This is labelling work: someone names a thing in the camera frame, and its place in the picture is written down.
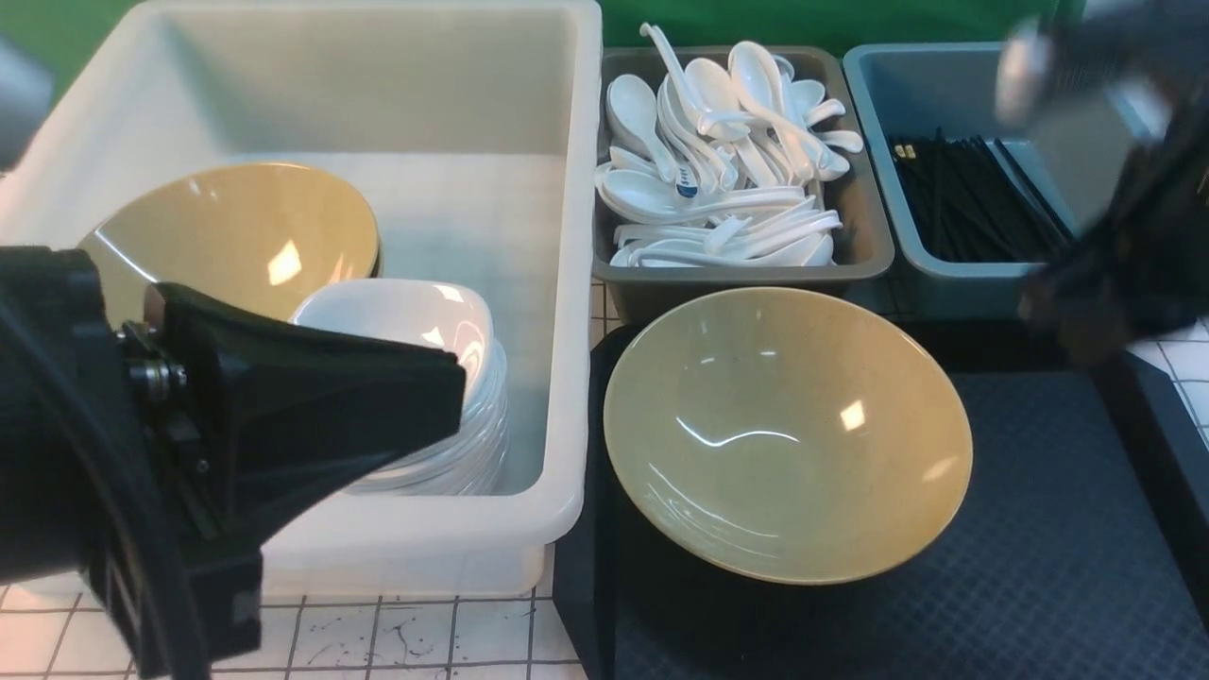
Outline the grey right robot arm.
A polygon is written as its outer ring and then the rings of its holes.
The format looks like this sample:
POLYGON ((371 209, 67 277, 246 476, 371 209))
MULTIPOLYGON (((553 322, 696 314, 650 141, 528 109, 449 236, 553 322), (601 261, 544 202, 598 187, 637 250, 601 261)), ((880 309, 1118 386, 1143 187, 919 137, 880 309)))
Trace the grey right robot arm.
POLYGON ((1028 122, 1143 83, 1165 123, 1127 155, 1105 211, 1022 286, 1019 313, 1075 365, 1207 316, 1207 4, 1135 1, 1084 19, 1028 18, 1003 42, 995 111, 1028 122))

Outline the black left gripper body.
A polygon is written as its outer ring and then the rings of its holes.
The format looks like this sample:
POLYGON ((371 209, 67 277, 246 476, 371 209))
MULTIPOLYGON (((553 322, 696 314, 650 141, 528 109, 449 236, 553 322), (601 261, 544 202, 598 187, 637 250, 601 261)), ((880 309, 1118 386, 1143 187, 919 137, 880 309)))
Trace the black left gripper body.
POLYGON ((2 584, 77 571, 141 676, 207 676, 264 641, 261 560, 187 569, 125 353, 83 250, 2 249, 2 584))

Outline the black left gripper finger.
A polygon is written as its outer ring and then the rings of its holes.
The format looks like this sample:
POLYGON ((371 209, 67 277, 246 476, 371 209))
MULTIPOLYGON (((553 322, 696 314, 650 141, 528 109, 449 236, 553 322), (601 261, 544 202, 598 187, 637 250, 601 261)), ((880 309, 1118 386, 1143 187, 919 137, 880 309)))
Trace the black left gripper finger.
POLYGON ((351 483, 459 430, 467 371, 441 348, 320 332, 193 288, 147 286, 150 393, 206 537, 265 543, 351 483))

